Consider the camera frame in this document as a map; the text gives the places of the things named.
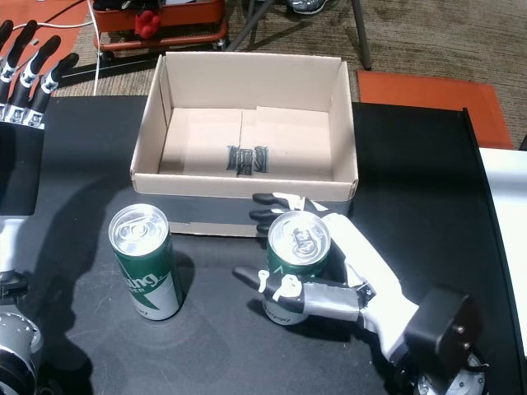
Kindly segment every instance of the orange mat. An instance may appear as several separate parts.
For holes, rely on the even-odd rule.
[[[513,149],[494,87],[449,78],[357,72],[361,101],[432,109],[469,109],[478,144]]]
[[[6,19],[11,19],[15,26],[26,23],[31,19],[37,22],[43,22],[60,12],[75,0],[0,0],[0,24]],[[75,7],[67,10],[61,16],[53,19],[50,23],[55,25],[77,25],[85,21],[88,13],[88,6],[86,2],[78,4]],[[62,39],[60,48],[57,52],[48,59],[41,73],[46,73],[56,62],[61,58],[72,52],[73,45],[77,40],[80,29],[53,29],[42,27],[36,31],[35,38],[39,39],[37,46],[44,44],[52,35],[59,35]],[[10,39],[6,42],[2,49],[2,55],[5,56],[15,38],[20,34],[21,30],[12,32]],[[28,45],[22,54],[21,62],[30,57],[36,52],[36,48]]]

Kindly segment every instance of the shoe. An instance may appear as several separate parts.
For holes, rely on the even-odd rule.
[[[328,0],[287,0],[289,7],[301,15],[314,15],[324,8]]]

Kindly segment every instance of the green beer can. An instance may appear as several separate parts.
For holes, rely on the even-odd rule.
[[[268,270],[316,277],[327,263],[330,247],[331,236],[319,217],[307,211],[290,211],[279,216],[269,228]],[[280,325],[294,325],[308,317],[267,299],[263,300],[263,310]]]
[[[155,321],[174,315],[183,298],[165,214],[134,204],[115,214],[108,232],[136,310]]]

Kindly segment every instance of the white cable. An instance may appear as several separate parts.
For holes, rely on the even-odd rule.
[[[100,39],[99,29],[97,28],[96,16],[93,14],[93,8],[91,6],[91,0],[86,0],[88,3],[88,10],[90,10],[91,20],[93,22],[93,28],[96,30],[97,38],[97,64],[96,64],[96,79],[93,82],[93,96],[97,95],[97,80],[99,80],[99,67],[100,67]]]
[[[93,23],[92,21],[89,21],[89,22],[80,23],[78,25],[55,25],[53,23],[39,22],[39,23],[37,23],[37,25],[40,26],[40,27],[53,27],[55,29],[74,29],[76,27],[89,26],[92,23]],[[21,29],[22,27],[25,27],[26,25],[27,25],[26,23],[23,23],[22,25],[17,25],[15,27],[13,27],[13,30]]]

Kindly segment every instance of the white robotic hand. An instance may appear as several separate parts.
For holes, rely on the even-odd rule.
[[[332,249],[341,253],[337,255],[342,257],[346,282],[284,276],[247,266],[234,268],[237,278],[295,313],[348,321],[362,317],[365,329],[378,335],[382,354],[396,370],[401,375],[414,372],[403,380],[413,380],[418,391],[422,387],[425,392],[431,390],[429,395],[450,395],[456,380],[463,380],[468,390],[463,393],[483,391],[486,365],[472,355],[482,322],[470,296],[432,288],[417,306],[406,299],[389,265],[347,217],[297,195],[256,193],[253,200],[280,206],[250,213],[264,234],[287,211],[316,214],[328,228]],[[409,365],[417,366],[419,383]]]
[[[378,334],[383,355],[394,361],[403,343],[404,329],[417,311],[417,305],[404,297],[399,280],[361,231],[347,217],[305,197],[257,193],[253,199],[283,207],[251,212],[251,217],[260,221],[257,225],[260,232],[268,231],[271,223],[289,210],[309,211],[321,218],[329,230],[333,247],[342,252],[346,285],[364,288],[370,293],[369,301],[360,311],[365,328]]]

